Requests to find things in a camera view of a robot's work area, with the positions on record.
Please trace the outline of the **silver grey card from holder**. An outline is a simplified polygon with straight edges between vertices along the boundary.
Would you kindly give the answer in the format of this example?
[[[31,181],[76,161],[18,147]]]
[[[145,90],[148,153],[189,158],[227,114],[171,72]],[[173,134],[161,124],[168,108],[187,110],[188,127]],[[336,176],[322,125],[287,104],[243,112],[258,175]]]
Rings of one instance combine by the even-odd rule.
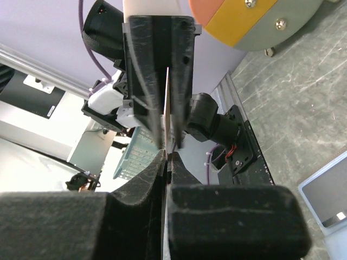
[[[304,185],[302,191],[323,227],[346,220],[346,160]]]

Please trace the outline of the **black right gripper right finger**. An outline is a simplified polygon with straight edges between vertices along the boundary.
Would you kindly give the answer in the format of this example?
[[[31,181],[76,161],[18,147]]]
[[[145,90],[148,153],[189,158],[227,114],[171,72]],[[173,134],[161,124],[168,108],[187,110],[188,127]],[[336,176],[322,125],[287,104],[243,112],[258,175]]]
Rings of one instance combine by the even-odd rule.
[[[294,194],[277,185],[202,185],[178,153],[168,186],[172,259],[300,259],[312,240]]]

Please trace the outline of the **grey card holder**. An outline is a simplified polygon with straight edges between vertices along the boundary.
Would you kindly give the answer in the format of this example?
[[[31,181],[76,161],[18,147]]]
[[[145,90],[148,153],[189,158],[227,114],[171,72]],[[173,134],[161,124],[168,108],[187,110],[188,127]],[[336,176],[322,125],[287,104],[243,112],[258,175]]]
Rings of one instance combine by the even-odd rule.
[[[298,185],[331,259],[346,259],[346,152]]]

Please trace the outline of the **gold card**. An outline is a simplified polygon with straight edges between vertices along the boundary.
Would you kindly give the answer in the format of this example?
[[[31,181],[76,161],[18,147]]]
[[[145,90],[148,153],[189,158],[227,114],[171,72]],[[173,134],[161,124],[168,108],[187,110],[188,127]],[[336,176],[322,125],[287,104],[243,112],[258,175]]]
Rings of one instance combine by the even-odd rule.
[[[170,150],[171,141],[171,114],[170,114],[170,87],[169,87],[169,67],[166,68],[166,82],[165,82],[165,100],[164,100],[164,142],[166,153]]]

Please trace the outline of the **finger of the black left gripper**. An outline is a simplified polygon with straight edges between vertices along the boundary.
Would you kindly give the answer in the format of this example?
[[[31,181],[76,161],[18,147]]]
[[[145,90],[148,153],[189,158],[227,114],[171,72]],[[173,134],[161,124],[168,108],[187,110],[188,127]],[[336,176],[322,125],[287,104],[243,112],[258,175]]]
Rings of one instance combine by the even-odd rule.
[[[131,15],[127,19],[127,48],[134,72],[131,83],[134,116],[150,131],[158,148],[163,147],[163,133],[154,40],[162,32],[163,17]]]
[[[186,121],[186,109],[192,88],[195,24],[190,16],[171,18],[171,109],[177,148],[182,147],[182,133]]]

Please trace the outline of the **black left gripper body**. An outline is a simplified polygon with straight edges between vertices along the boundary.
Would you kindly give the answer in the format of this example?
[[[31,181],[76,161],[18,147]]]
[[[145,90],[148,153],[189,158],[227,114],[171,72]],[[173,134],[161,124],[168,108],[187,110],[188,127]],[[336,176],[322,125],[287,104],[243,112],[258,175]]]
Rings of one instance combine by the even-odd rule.
[[[161,21],[160,28],[162,29],[162,32],[158,33],[158,36],[156,36],[156,39],[154,40],[155,44],[155,63],[157,68],[157,77],[159,82],[159,89],[160,89],[160,103],[161,103],[161,113],[163,114],[164,110],[164,95],[165,95],[165,82],[166,82],[166,68],[169,67],[169,73],[171,68],[171,18],[172,16],[164,16]],[[130,97],[132,93],[131,89],[131,83],[132,83],[132,76],[134,75],[134,72],[132,70],[132,63],[130,56],[128,54],[128,48],[127,48],[127,22],[124,24],[125,28],[125,53],[126,53],[126,69],[127,69],[127,79],[128,79],[128,89],[130,92]],[[195,37],[201,33],[201,30],[198,26],[195,24]],[[191,91],[187,93],[188,97],[191,98],[192,95],[192,88]],[[188,103],[187,102],[187,109],[186,109],[186,120],[188,117]]]

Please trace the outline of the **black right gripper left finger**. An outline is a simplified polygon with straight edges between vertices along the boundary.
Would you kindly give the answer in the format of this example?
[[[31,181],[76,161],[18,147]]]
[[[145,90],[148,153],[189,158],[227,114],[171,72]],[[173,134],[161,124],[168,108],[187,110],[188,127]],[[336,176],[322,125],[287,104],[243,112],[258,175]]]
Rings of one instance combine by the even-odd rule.
[[[113,192],[1,194],[1,259],[162,259],[165,152]]]

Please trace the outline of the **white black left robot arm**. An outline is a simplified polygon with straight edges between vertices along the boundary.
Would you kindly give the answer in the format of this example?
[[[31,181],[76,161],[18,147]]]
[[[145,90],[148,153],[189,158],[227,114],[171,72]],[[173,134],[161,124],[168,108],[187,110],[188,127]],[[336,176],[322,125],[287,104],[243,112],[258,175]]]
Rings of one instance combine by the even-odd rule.
[[[201,26],[182,10],[180,1],[94,1],[84,12],[78,4],[80,31],[91,57],[112,64],[101,69],[89,93],[89,107],[109,114],[125,100],[134,119],[163,147],[171,133],[178,147],[189,116],[195,39]]]

